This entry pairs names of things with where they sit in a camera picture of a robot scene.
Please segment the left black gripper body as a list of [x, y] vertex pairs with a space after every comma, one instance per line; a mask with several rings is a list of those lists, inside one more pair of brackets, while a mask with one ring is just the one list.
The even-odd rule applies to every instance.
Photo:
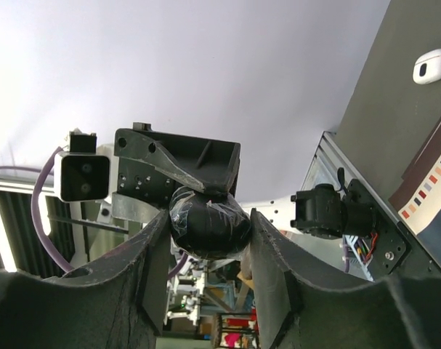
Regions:
[[[149, 124], [145, 124], [140, 128], [120, 128], [116, 130], [114, 156], [118, 158], [117, 193], [143, 201], [158, 209], [166, 208], [174, 191], [185, 185], [156, 171], [150, 165], [118, 157], [118, 130], [156, 132], [150, 128]], [[212, 149], [207, 151], [206, 155], [201, 156], [198, 160], [198, 166], [206, 168], [211, 173], [215, 188], [213, 191], [204, 194], [221, 196], [231, 193], [234, 195], [240, 166], [240, 143], [205, 139], [212, 142]]]

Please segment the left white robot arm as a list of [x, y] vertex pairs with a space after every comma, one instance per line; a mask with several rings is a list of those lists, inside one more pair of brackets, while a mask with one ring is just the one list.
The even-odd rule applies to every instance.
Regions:
[[[223, 260], [246, 247], [252, 232], [249, 209], [235, 200], [240, 144], [153, 131], [120, 128], [119, 195], [171, 215], [174, 243], [206, 260]], [[410, 247], [366, 189], [356, 180], [299, 191], [289, 200], [290, 217], [272, 225], [315, 238], [339, 239], [370, 272], [388, 274]]]

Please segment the colourful patchwork placemat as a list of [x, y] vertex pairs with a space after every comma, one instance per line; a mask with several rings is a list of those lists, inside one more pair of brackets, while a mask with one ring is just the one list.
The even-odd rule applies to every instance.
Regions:
[[441, 211], [441, 118], [407, 169], [389, 203], [401, 221], [418, 235]]

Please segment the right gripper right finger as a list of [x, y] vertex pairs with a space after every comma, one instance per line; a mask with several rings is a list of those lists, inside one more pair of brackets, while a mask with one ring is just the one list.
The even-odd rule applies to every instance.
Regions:
[[251, 269], [263, 348], [441, 348], [441, 276], [346, 274], [251, 212]]

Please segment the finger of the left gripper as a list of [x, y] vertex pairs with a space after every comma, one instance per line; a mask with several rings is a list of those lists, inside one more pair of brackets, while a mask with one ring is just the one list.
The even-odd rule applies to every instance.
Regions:
[[212, 149], [205, 138], [163, 132], [118, 130], [117, 156], [150, 165], [156, 171], [201, 193], [213, 191], [211, 173], [198, 160]]

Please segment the white charging case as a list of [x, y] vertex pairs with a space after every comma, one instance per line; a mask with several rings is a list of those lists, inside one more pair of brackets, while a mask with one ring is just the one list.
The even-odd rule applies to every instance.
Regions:
[[413, 66], [413, 81], [419, 85], [441, 80], [441, 49], [420, 56]]

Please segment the left aluminium frame post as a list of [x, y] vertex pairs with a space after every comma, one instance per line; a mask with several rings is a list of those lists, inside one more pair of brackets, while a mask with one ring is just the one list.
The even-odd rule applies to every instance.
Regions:
[[335, 135], [328, 131], [322, 133], [301, 190], [311, 190], [319, 184], [330, 184], [341, 198], [346, 194], [353, 173], [345, 155], [335, 143]]

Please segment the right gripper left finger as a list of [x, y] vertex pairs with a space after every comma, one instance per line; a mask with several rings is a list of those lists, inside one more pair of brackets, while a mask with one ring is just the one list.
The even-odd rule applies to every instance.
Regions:
[[166, 210], [61, 278], [0, 270], [0, 348], [154, 348], [168, 272]]

